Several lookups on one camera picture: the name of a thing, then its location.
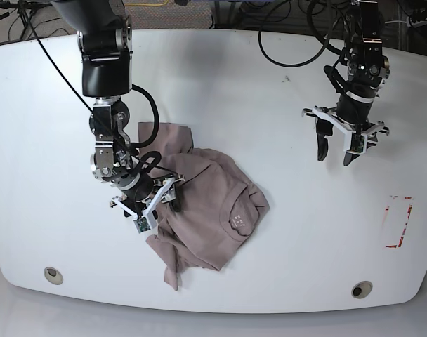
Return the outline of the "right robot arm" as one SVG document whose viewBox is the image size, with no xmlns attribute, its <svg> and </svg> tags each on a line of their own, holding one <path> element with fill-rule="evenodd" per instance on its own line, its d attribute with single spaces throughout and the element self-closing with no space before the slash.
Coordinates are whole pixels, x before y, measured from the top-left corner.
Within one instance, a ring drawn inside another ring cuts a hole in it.
<svg viewBox="0 0 427 337">
<path fill-rule="evenodd" d="M 134 222 L 137 231 L 157 226 L 157 205 L 174 203 L 176 183 L 183 177 L 167 169 L 152 178 L 150 172 L 162 159 L 158 151 L 140 154 L 157 138 L 159 114 L 153 97 L 132 83 L 132 24 L 122 1 L 53 1 L 62 18 L 77 31 L 81 52 L 82 94 L 94 98 L 89 126 L 95 137 L 91 170 L 95 179 L 109 183 L 121 195 L 113 197 Z M 122 97 L 131 91 L 149 102 L 153 122 L 147 139 L 133 142 L 125 128 L 130 112 Z"/>
</svg>

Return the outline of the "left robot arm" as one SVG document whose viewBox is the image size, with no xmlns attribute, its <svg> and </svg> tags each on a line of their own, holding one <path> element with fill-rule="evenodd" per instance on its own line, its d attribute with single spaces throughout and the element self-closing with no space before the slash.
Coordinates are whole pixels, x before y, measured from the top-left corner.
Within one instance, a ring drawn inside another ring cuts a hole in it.
<svg viewBox="0 0 427 337">
<path fill-rule="evenodd" d="M 315 118 L 317 160 L 326 158 L 328 138 L 336 129 L 343 134 L 343 165 L 348 166 L 377 146 L 378 134 L 390 133 L 384 122 L 369 120 L 373 102 L 389 78 L 390 65 L 383 55 L 383 19 L 376 1 L 351 1 L 344 21 L 344 47 L 336 64 L 347 67 L 347 77 L 340 75 L 336 65 L 324 66 L 339 100 L 335 107 L 305 108 L 302 114 Z"/>
</svg>

